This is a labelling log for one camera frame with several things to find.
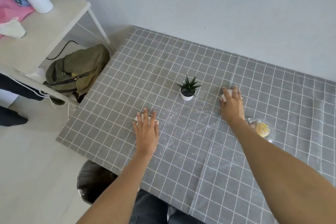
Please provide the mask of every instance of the succulent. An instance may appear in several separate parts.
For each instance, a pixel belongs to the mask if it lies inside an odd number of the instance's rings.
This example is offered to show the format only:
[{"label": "succulent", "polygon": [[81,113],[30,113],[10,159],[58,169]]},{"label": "succulent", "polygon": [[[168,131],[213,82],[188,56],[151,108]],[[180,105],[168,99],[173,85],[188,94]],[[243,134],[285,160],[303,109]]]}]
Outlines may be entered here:
[{"label": "succulent", "polygon": [[181,92],[183,92],[186,97],[191,97],[195,94],[195,91],[201,85],[196,85],[198,81],[196,81],[196,76],[191,80],[188,79],[188,76],[185,76],[184,82],[182,84],[177,83],[177,85],[181,88]]}]

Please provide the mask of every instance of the trash bin liner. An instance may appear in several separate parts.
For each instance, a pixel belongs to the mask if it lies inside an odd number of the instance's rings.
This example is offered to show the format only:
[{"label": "trash bin liner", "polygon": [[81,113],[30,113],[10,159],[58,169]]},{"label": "trash bin liner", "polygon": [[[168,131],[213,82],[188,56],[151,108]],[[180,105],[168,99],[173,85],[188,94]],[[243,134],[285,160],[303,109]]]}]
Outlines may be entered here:
[{"label": "trash bin liner", "polygon": [[117,177],[106,168],[88,160],[77,177],[77,189],[82,200],[90,205],[93,204]]}]

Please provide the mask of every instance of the white tile floor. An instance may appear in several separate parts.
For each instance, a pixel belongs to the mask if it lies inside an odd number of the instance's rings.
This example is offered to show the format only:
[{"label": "white tile floor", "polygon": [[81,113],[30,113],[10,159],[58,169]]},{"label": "white tile floor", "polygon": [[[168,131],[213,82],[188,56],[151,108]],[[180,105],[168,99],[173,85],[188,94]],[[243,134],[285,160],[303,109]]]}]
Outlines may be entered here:
[{"label": "white tile floor", "polygon": [[11,109],[29,121],[0,127],[1,223],[76,223],[89,207],[76,189],[86,159],[55,141],[67,110],[23,97]]}]

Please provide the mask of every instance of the right hand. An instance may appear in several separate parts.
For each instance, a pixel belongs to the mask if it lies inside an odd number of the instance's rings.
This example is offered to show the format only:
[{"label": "right hand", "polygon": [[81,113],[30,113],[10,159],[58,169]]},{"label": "right hand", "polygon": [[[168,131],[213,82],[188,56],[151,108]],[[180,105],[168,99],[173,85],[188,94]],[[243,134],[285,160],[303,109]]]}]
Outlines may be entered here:
[{"label": "right hand", "polygon": [[223,94],[226,98],[226,102],[224,102],[221,97],[219,98],[222,119],[229,125],[232,125],[237,119],[245,120],[242,94],[239,90],[237,91],[237,87],[234,86],[232,96],[227,89],[223,87]]},{"label": "right hand", "polygon": [[136,151],[143,156],[152,157],[159,142],[159,121],[155,121],[156,111],[150,118],[148,124],[148,111],[143,109],[143,121],[138,113],[138,125],[133,122],[133,127],[136,136]]}]

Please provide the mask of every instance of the backpack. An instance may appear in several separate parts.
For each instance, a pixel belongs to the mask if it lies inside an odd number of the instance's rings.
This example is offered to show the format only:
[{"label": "backpack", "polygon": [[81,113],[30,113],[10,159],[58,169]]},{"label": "backpack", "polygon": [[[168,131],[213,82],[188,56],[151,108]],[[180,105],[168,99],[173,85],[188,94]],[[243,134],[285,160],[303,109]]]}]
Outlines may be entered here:
[{"label": "backpack", "polygon": [[[103,44],[78,50],[54,61],[43,84],[65,96],[74,94],[78,99],[89,91],[109,60],[109,51]],[[52,96],[50,99],[57,105],[65,104]]]}]

